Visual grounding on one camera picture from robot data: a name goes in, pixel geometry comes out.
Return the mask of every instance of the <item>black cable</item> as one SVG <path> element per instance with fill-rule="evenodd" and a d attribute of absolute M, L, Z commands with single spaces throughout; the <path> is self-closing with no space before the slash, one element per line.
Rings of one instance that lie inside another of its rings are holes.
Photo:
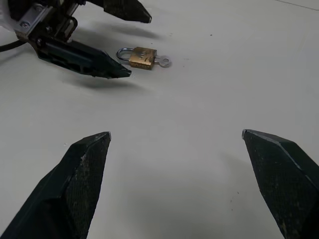
<path fill-rule="evenodd" d="M 24 41 L 18 40 L 18 41 L 9 43 L 7 45 L 0 46 L 0 52 L 12 50 L 12 49 L 14 49 L 16 47 L 22 46 L 23 44 L 25 44 Z"/>

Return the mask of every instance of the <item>small metal key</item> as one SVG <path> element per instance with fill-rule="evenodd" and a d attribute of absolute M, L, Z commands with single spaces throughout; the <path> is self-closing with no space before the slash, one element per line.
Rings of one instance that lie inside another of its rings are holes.
<path fill-rule="evenodd" d="M 123 57 L 123 55 L 127 54 L 131 55 L 130 58 Z M 164 68 L 171 66 L 171 60 L 168 56 L 157 56 L 157 50 L 149 48 L 122 48 L 117 52 L 116 56 L 124 63 L 129 63 L 132 67 L 144 70 L 151 70 L 154 64 L 159 64 Z"/>

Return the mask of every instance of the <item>white table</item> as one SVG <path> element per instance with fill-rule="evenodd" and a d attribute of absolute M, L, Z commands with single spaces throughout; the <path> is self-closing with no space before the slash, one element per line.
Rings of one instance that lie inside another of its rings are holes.
<path fill-rule="evenodd" d="M 314 0 L 291 0 L 318 7 Z M 173 66 L 81 76 L 27 45 L 0 54 L 0 232 L 70 144 L 110 131 L 89 239 L 281 239 L 241 132 L 319 162 L 319 15 L 274 0 L 144 0 L 150 25 L 92 4 L 73 39 L 151 47 Z M 0 43 L 15 39 L 0 30 Z"/>

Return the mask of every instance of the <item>screw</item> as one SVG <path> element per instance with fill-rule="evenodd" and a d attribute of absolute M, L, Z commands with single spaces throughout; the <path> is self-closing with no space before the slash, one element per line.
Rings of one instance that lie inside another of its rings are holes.
<path fill-rule="evenodd" d="M 52 32 L 52 27 L 50 27 L 50 26 L 47 26 L 45 29 L 46 29 L 47 33 L 51 33 Z"/>
<path fill-rule="evenodd" d="M 20 23 L 20 26 L 22 26 L 23 28 L 28 28 L 30 27 L 30 24 L 26 21 L 23 21 L 22 23 Z"/>
<path fill-rule="evenodd" d="M 36 44 L 37 44 L 38 46 L 41 46 L 41 44 L 42 44 L 42 39 L 41 39 L 41 38 L 37 39 Z"/>

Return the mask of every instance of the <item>robotic arm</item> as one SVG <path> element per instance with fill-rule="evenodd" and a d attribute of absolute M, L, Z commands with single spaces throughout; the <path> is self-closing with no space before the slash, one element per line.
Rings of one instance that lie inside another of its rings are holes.
<path fill-rule="evenodd" d="M 150 23 L 151 15 L 138 0 L 90 0 L 127 21 Z M 29 43 L 38 57 L 84 75 L 128 77 L 131 71 L 107 53 L 69 41 L 77 20 L 72 14 L 85 0 L 0 0 L 0 25 Z"/>

